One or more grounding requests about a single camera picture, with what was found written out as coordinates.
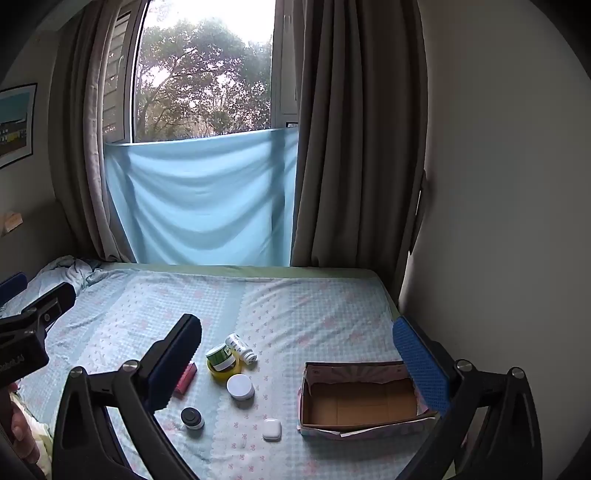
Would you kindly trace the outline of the person's left hand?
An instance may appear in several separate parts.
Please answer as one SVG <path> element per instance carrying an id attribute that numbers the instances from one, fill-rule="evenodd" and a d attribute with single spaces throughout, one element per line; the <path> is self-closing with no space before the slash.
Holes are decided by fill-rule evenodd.
<path id="1" fill-rule="evenodd" d="M 36 464 L 40 451 L 32 434 L 31 428 L 20 408 L 10 401 L 11 432 L 14 436 L 12 447 L 17 456 L 29 464 Z"/>

